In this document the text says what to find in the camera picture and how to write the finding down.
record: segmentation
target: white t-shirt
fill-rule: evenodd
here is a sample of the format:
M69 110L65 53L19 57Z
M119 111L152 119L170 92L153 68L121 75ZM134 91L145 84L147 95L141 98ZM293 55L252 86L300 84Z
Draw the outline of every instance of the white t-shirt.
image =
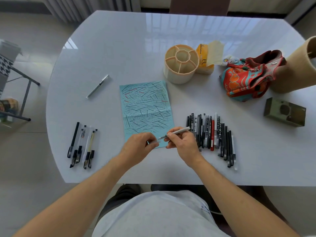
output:
M104 215L92 237L101 236L228 236L207 203L191 191L140 194Z

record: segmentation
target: red bag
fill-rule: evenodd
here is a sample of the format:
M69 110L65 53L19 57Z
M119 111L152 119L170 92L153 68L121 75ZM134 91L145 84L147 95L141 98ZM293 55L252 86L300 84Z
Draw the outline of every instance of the red bag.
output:
M227 69L220 75L227 95L245 102L265 94L270 82L275 80L277 67L286 64L282 52L267 51L256 58L240 59L236 64L227 64Z

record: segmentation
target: red pen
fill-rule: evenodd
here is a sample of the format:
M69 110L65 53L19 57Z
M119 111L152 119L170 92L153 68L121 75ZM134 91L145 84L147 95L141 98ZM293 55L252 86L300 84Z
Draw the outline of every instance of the red pen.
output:
M211 151L214 151L214 130L215 130L215 120L212 120Z

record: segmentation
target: curtain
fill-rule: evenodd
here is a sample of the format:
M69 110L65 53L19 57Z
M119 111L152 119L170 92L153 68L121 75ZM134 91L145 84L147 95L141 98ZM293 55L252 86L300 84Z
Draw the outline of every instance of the curtain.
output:
M139 0L43 0L54 17L65 23L82 22L97 10L140 12Z

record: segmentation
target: checkered pattern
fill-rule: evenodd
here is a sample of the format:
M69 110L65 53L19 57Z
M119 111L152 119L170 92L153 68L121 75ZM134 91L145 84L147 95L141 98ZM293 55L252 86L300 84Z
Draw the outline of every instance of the checkered pattern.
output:
M0 74L8 77L13 66L13 62L0 55Z

